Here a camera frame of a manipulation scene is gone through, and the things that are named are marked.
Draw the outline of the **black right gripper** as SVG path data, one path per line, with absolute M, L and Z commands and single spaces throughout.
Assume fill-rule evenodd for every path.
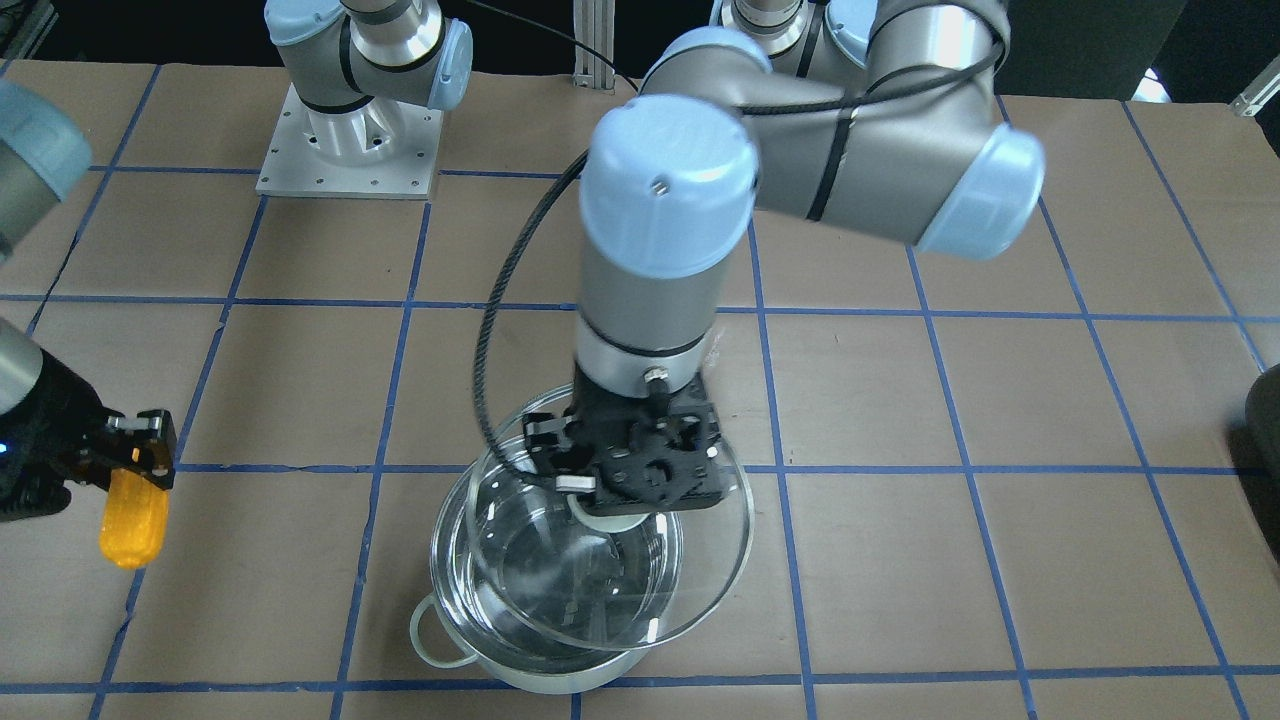
M 37 345 L 3 346 L 1 520 L 65 510 L 67 482 L 110 488 L 124 470 L 161 491 L 177 477 L 177 428 L 166 409 L 127 416 Z

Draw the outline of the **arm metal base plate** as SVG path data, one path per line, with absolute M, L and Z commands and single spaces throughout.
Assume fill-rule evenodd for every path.
M 447 114 L 375 97 L 346 114 L 306 106 L 289 88 L 256 182 L 288 199 L 421 200 L 433 195 Z

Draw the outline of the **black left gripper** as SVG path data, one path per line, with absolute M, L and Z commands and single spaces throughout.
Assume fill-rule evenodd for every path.
M 577 369 L 570 409 L 525 413 L 522 437 L 539 484 L 590 495 L 595 516 L 703 510 L 726 495 L 709 454 L 721 423 L 701 372 L 681 389 L 658 380 L 631 398 Z

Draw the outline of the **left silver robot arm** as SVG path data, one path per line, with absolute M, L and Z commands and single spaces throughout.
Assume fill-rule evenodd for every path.
M 728 259 L 765 209 L 973 260 L 1021 233 L 1044 151 L 995 120 L 1004 1 L 878 1 L 864 90 L 773 69 L 740 29 L 677 37 L 579 168 L 585 243 L 563 416 L 534 483 L 590 518 L 708 509 L 727 483 L 701 379 Z

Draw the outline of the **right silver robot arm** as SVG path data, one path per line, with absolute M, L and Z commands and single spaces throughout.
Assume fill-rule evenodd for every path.
M 435 1 L 269 1 L 269 37 L 314 118 L 385 120 L 397 102 L 447 111 L 463 97 L 474 44 Z M 91 149 L 59 108 L 3 83 L 3 255 L 65 201 Z M 116 487 L 138 477 L 166 498 L 177 427 L 165 409 L 125 416 L 10 322 L 3 323 L 3 520 L 42 518 L 70 502 L 70 483 Z

